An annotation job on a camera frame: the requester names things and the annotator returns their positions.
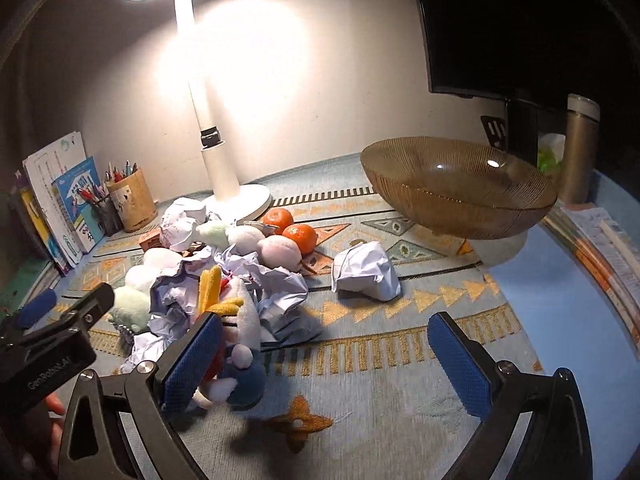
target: orange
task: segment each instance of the orange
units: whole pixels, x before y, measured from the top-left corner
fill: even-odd
[[[277,226],[278,230],[274,234],[281,235],[286,227],[293,224],[293,216],[283,207],[274,207],[262,217],[262,223]]]
[[[293,224],[284,229],[282,236],[293,240],[302,254],[310,254],[316,248],[318,233],[310,225]]]

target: blue book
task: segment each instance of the blue book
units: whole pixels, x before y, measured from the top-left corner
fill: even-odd
[[[66,221],[76,233],[76,241],[82,252],[88,253],[102,240],[104,234],[91,205],[78,193],[79,189],[91,189],[100,185],[94,158],[82,161],[52,183],[52,188]]]

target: blue plush toy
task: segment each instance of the blue plush toy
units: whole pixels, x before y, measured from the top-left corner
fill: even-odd
[[[234,345],[226,349],[229,357],[234,349],[242,345]],[[222,371],[218,374],[219,379],[234,378],[238,384],[227,397],[226,402],[237,410],[247,410],[257,404],[264,393],[264,385],[267,377],[264,374],[264,366],[260,362],[260,352],[252,351],[252,361],[248,368],[238,368],[233,362],[222,365]]]

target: desk lamp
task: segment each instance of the desk lamp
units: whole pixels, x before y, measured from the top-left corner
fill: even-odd
[[[218,128],[214,125],[204,81],[199,72],[193,4],[191,0],[174,0],[174,3],[178,38],[188,67],[191,101],[200,127],[202,158],[214,193],[205,200],[207,209],[227,222],[254,220],[271,204],[271,194],[266,187],[258,184],[239,185],[228,146],[220,139]]]

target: paper document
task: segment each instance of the paper document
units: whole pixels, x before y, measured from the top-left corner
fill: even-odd
[[[80,261],[82,251],[76,243],[72,228],[65,220],[51,184],[85,158],[82,135],[73,132],[33,153],[22,162],[51,234],[72,267]]]

